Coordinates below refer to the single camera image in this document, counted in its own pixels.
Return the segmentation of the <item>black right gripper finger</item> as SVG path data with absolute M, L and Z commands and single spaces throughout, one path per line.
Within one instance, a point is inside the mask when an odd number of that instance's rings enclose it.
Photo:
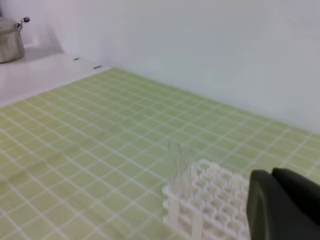
M 252 240 L 318 240 L 320 186 L 286 168 L 253 170 L 246 215 Z

